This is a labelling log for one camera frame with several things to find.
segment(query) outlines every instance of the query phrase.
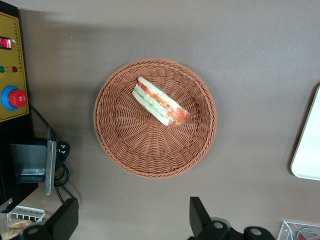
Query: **red switch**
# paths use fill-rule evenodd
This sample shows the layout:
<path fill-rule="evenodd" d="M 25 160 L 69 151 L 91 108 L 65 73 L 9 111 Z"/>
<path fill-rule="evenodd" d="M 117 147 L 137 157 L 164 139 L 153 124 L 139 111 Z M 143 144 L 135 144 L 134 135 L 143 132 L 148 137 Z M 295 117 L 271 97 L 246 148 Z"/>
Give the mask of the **red switch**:
<path fill-rule="evenodd" d="M 22 90 L 11 90 L 8 95 L 8 102 L 14 108 L 22 108 L 27 103 L 27 95 Z"/>
<path fill-rule="evenodd" d="M 11 50 L 11 39 L 7 37 L 0 37 L 0 48 Z"/>

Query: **black cable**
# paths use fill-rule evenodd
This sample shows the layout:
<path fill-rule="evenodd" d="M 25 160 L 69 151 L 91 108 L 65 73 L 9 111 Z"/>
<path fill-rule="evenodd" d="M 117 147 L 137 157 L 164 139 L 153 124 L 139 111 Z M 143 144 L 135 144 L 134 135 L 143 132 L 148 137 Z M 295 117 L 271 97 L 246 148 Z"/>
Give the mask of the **black cable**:
<path fill-rule="evenodd" d="M 54 187 L 56 194 L 63 204 L 65 201 L 61 196 L 59 188 L 62 188 L 66 194 L 68 194 L 71 198 L 75 198 L 74 195 L 65 187 L 65 185 L 70 180 L 70 172 L 67 166 L 65 165 L 65 161 L 67 160 L 67 156 L 70 153 L 70 145 L 65 141 L 59 141 L 58 137 L 50 126 L 50 124 L 46 121 L 46 119 L 37 111 L 37 109 L 29 103 L 29 107 L 32 111 L 41 119 L 44 125 L 49 128 L 52 137 L 56 142 L 56 159 L 55 159 L 55 168 L 54 168 Z"/>
<path fill-rule="evenodd" d="M 32 111 L 34 111 L 34 113 L 41 119 L 41 121 L 44 123 L 44 125 L 46 125 L 46 127 L 50 130 L 54 140 L 56 143 L 59 142 L 58 138 L 57 138 L 57 135 L 55 133 L 55 131 L 52 129 L 52 127 L 50 126 L 50 124 L 47 122 L 47 120 L 45 120 L 45 118 L 37 111 L 37 109 L 35 109 L 34 106 L 32 106 L 30 103 L 29 103 L 29 107 L 32 109 Z"/>

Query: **red emergency stop button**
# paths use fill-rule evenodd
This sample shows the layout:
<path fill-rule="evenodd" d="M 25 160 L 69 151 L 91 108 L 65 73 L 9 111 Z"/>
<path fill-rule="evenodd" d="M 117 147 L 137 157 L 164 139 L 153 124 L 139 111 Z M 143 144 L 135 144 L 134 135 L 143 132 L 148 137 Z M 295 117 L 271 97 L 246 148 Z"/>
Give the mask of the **red emergency stop button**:
<path fill-rule="evenodd" d="M 27 103 L 27 95 L 20 89 L 11 90 L 8 94 L 8 102 L 14 108 L 22 108 Z"/>

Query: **brown wicker basket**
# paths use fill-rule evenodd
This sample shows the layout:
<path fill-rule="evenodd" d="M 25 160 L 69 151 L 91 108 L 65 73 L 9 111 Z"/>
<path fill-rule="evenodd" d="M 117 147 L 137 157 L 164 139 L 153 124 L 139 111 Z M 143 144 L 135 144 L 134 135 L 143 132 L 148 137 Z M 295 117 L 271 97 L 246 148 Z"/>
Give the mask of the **brown wicker basket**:
<path fill-rule="evenodd" d="M 185 107 L 185 125 L 161 124 L 133 97 L 143 77 Z M 205 83 L 190 69 L 166 59 L 133 61 L 102 86 L 94 106 L 96 136 L 106 154 L 123 169 L 146 178 L 186 172 L 208 152 L 215 138 L 217 113 Z"/>

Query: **yellow control panel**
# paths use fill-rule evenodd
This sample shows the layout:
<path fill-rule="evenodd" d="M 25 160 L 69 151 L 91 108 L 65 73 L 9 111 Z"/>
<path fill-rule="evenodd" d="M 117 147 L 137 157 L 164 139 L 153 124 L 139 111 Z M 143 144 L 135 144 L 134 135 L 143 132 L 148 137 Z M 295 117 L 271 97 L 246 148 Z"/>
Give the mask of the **yellow control panel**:
<path fill-rule="evenodd" d="M 29 113 L 19 19 L 0 12 L 0 123 Z"/>

